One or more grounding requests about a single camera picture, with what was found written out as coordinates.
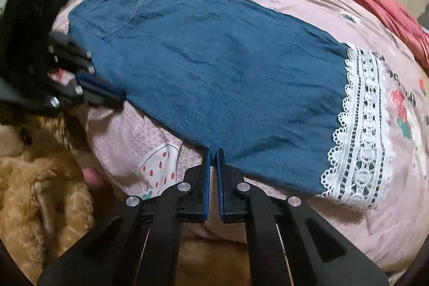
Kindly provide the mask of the blue denim pants lace hem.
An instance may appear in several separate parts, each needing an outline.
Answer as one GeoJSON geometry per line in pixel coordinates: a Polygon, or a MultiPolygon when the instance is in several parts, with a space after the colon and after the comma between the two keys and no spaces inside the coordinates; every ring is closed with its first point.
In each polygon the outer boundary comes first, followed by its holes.
{"type": "Polygon", "coordinates": [[[84,0],[68,32],[134,107],[248,177],[357,210],[387,196],[385,72],[370,50],[251,0],[84,0]]]}

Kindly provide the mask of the brown plush teddy bear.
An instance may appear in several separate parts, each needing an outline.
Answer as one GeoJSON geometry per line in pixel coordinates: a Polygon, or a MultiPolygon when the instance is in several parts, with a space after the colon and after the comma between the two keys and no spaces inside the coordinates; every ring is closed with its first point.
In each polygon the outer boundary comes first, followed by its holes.
{"type": "Polygon", "coordinates": [[[93,224],[73,154],[49,131],[1,113],[1,241],[21,272],[36,284],[93,224]]]}

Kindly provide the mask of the pink strawberry bear bedsheet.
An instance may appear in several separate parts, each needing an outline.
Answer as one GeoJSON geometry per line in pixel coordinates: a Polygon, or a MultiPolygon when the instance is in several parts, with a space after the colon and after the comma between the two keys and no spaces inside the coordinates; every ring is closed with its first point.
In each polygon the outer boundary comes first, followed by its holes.
{"type": "MultiPolygon", "coordinates": [[[[386,67],[390,139],[395,150],[387,197],[364,213],[322,198],[310,204],[386,272],[406,269],[428,234],[428,77],[402,40],[351,0],[252,0],[290,14],[341,43],[370,49],[386,67]]],[[[175,181],[201,155],[130,104],[116,113],[82,108],[77,115],[102,175],[115,195],[153,197],[171,173],[175,181]]]]}

